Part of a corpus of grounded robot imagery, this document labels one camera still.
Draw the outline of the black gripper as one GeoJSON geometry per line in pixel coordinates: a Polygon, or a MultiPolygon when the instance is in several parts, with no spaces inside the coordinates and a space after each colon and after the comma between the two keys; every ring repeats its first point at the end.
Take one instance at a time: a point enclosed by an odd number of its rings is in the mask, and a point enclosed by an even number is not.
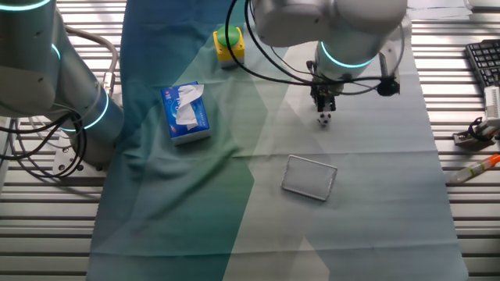
{"type": "Polygon", "coordinates": [[[316,100],[317,112],[325,111],[325,97],[320,97],[321,94],[328,97],[326,101],[327,111],[334,112],[337,109],[335,97],[342,94],[344,84],[320,85],[320,83],[324,82],[324,80],[317,77],[314,77],[312,82],[314,85],[311,86],[310,96],[313,100],[316,100]]]}

